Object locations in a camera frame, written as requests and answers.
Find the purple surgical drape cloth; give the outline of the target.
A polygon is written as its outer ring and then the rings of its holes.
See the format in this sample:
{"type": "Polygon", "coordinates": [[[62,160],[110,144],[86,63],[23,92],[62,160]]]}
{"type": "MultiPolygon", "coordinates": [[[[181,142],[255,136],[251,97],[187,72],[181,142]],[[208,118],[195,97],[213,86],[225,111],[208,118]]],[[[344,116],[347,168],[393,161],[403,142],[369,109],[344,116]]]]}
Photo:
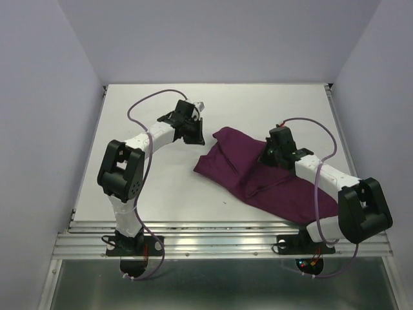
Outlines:
{"type": "Polygon", "coordinates": [[[224,187],[243,203],[290,222],[316,220],[314,185],[278,167],[258,162],[265,143],[223,127],[213,134],[216,144],[201,156],[194,172],[224,187]]]}

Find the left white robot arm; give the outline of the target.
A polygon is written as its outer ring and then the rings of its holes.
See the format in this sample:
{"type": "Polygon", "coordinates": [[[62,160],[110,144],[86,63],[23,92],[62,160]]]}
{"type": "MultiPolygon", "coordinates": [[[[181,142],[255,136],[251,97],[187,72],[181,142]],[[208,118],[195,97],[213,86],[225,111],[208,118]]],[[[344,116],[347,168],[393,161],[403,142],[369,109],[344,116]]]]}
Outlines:
{"type": "Polygon", "coordinates": [[[114,235],[104,236],[107,256],[139,256],[153,244],[144,236],[138,220],[137,198],[143,189],[145,168],[152,162],[154,152],[161,147],[183,140],[187,145],[204,145],[203,102],[177,102],[175,109],[144,132],[126,141],[112,140],[97,175],[97,183],[112,205],[116,228],[114,235]]]}

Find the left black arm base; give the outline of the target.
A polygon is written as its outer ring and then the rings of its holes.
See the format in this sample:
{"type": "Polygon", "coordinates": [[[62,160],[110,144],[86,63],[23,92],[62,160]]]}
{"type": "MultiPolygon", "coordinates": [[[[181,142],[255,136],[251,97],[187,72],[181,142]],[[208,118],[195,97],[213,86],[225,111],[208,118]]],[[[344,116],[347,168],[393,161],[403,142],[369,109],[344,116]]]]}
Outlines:
{"type": "Polygon", "coordinates": [[[101,241],[106,245],[106,255],[109,257],[161,257],[164,242],[162,236],[156,240],[145,235],[140,230],[135,237],[126,237],[115,231],[115,235],[103,235],[101,241]]]}

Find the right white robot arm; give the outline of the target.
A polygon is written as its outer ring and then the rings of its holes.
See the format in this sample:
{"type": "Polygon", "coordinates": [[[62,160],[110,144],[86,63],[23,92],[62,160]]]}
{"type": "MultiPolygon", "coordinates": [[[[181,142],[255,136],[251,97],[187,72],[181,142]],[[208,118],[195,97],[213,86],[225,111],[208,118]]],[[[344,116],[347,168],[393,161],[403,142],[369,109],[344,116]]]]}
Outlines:
{"type": "Polygon", "coordinates": [[[276,127],[269,131],[259,161],[279,167],[314,185],[314,205],[318,192],[323,191],[338,205],[338,215],[320,218],[308,224],[297,236],[298,247],[311,252],[323,242],[333,246],[345,239],[359,244],[393,226],[380,183],[374,178],[360,179],[325,165],[312,151],[298,149],[291,130],[276,127]]]}

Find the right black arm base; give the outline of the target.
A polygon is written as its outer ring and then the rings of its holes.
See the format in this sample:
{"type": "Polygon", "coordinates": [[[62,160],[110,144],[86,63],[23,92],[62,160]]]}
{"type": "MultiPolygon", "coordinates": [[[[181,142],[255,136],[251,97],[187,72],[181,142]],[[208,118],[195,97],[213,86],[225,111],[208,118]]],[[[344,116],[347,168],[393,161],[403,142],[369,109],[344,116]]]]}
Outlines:
{"type": "Polygon", "coordinates": [[[280,255],[335,254],[335,247],[327,247],[323,242],[313,242],[306,231],[279,234],[271,247],[280,255]]]}

